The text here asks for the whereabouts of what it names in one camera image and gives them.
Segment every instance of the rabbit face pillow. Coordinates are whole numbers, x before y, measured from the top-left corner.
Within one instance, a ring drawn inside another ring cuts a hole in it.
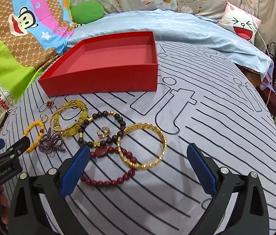
[[[255,34],[261,20],[227,2],[224,16],[218,25],[227,29],[241,38],[254,43]]]

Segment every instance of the yellow beaded bracelet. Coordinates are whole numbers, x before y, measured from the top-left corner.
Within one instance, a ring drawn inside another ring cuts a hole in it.
[[[68,108],[73,108],[73,107],[77,107],[81,110],[80,117],[71,126],[62,129],[59,123],[60,113],[62,113],[64,110]],[[54,120],[53,130],[56,132],[59,132],[60,136],[70,137],[70,136],[74,136],[78,132],[84,120],[87,119],[87,116],[88,116],[88,108],[86,104],[84,104],[81,100],[71,100],[71,101],[65,102],[53,113],[50,123],[52,122],[52,120]]]
[[[47,115],[45,115],[45,119],[44,120],[37,120],[37,121],[34,121],[33,123],[31,123],[28,127],[27,127],[27,129],[25,130],[25,132],[24,132],[24,136],[27,136],[28,135],[28,133],[31,131],[31,129],[34,127],[34,126],[40,126],[40,133],[39,133],[39,136],[38,136],[38,138],[36,139],[36,141],[25,151],[26,153],[27,152],[31,152],[31,151],[33,151],[36,147],[37,147],[37,145],[38,145],[38,143],[39,143],[39,141],[41,140],[41,138],[43,137],[43,132],[44,132],[44,123],[46,122],[48,120],[48,116]]]
[[[149,164],[139,164],[139,163],[133,163],[130,161],[130,159],[126,158],[126,156],[123,154],[123,152],[121,151],[121,147],[120,147],[120,140],[121,137],[118,137],[117,139],[117,149],[120,155],[120,158],[122,159],[122,161],[129,166],[132,169],[151,169],[153,167],[155,167],[156,165],[158,165],[166,152],[167,149],[167,141],[165,138],[164,133],[161,131],[161,129],[153,124],[149,124],[149,123],[136,123],[136,124],[131,124],[130,126],[126,127],[125,130],[123,131],[124,136],[132,131],[135,131],[137,129],[148,129],[148,130],[152,130],[154,131],[157,135],[159,135],[160,140],[162,141],[163,144],[163,150],[161,155],[159,156],[158,159],[156,159],[154,162],[151,162]]]

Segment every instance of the red open mouth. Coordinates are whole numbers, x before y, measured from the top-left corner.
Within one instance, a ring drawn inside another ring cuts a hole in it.
[[[13,22],[14,31],[17,33],[23,33],[21,29],[18,27],[18,22],[14,19],[13,16],[12,16],[12,22]]]
[[[247,41],[250,40],[253,35],[252,31],[250,31],[248,29],[241,28],[241,27],[237,27],[237,26],[234,26],[234,31],[238,36],[240,36],[241,38],[243,38]]]

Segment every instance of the pink stripe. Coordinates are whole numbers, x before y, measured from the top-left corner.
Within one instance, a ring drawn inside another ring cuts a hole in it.
[[[34,9],[34,12],[39,19],[40,23],[44,24],[46,27],[53,30],[53,33],[62,36],[63,38],[66,38],[64,35],[65,32],[62,30],[66,30],[66,34],[68,36],[71,36],[73,34],[73,31],[68,31],[67,27],[61,27],[59,23],[56,21],[56,19],[53,17],[48,4],[46,3],[46,0],[30,0],[32,7]]]

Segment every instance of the open box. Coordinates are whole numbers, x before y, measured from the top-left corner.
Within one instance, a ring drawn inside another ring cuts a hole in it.
[[[38,80],[48,96],[156,91],[153,32],[116,33],[82,40]]]

